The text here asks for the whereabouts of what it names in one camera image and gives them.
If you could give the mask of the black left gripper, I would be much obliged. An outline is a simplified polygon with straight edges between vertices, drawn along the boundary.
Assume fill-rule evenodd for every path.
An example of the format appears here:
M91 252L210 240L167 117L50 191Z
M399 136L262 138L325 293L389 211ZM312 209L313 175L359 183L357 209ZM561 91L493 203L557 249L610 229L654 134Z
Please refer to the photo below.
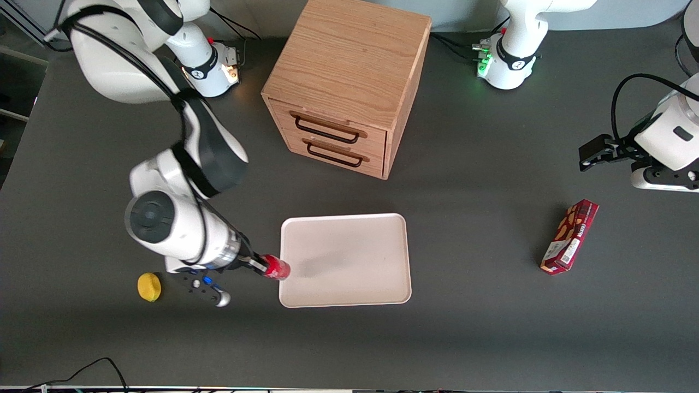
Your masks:
M650 164L649 153L639 146L632 135L625 137L601 134L579 148L579 171L585 172L600 164L631 160Z

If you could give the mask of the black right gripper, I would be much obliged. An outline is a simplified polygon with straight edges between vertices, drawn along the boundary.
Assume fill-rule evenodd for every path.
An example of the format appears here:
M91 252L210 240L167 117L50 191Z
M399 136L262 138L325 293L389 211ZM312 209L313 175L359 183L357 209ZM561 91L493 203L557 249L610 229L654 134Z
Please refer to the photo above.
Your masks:
M240 241L240 247L235 260L232 262L232 270L246 268L258 275L266 275L269 266L266 263L261 264L259 262L267 262L267 256L254 252L247 236L238 236L238 240Z

